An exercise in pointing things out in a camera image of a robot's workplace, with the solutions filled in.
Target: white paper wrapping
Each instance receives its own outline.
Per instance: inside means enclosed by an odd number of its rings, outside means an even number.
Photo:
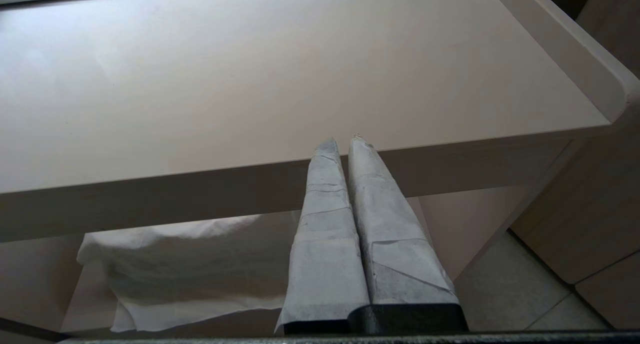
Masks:
[[[453,283],[373,146],[354,137],[349,191],[371,302],[458,303]]]
[[[351,208],[338,145],[330,139],[317,147],[309,164],[291,247],[289,286],[277,326],[346,319],[369,304]]]
[[[282,306],[299,211],[86,234],[119,300],[112,330],[164,330]]]

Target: white cloth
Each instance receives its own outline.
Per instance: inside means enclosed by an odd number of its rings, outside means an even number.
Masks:
[[[369,304],[338,145],[330,139],[315,151],[276,328],[292,321],[346,319]]]
[[[376,150],[360,136],[351,141],[349,172],[371,303],[458,303],[420,221]]]
[[[299,211],[86,234],[119,300],[112,330],[164,330],[282,306]]]

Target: white table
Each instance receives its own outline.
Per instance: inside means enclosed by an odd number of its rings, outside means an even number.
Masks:
[[[638,93],[549,0],[7,9],[0,240],[295,209],[356,133],[407,196],[530,184]]]

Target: table top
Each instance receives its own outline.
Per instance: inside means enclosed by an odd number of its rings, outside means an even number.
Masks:
[[[499,0],[0,13],[0,193],[609,124]]]

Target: tile floor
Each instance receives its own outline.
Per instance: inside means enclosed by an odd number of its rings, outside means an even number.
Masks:
[[[510,233],[458,276],[455,285],[473,331],[607,328]]]

